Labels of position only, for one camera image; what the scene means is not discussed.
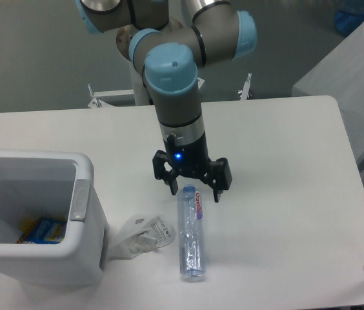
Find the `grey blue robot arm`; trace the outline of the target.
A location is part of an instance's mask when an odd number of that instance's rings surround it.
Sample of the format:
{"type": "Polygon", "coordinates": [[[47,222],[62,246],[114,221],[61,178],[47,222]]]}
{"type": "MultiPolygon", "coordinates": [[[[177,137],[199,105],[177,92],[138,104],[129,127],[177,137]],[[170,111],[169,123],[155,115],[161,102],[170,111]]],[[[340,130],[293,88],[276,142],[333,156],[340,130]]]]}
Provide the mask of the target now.
{"type": "Polygon", "coordinates": [[[88,31],[103,33],[124,26],[136,29],[125,55],[153,102],[165,148],[155,153],[154,176],[178,190],[177,177],[197,179],[218,200],[230,188],[226,158],[208,155],[201,96],[200,68],[236,59],[255,49],[253,17],[229,1],[187,1],[192,24],[168,31],[168,1],[78,1],[88,31]]]}

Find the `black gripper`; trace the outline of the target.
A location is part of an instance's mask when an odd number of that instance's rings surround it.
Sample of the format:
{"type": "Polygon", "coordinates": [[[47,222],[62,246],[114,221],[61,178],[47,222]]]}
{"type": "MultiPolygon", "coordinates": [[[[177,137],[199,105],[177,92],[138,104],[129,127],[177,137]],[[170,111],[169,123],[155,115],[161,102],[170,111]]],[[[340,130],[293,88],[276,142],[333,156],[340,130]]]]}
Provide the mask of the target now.
{"type": "Polygon", "coordinates": [[[176,145],[176,137],[170,135],[164,144],[167,153],[157,150],[152,158],[155,179],[163,180],[172,195],[177,194],[179,175],[200,179],[212,189],[214,202],[218,203],[230,188],[232,173],[226,158],[209,158],[206,134],[186,145],[176,145]]]}

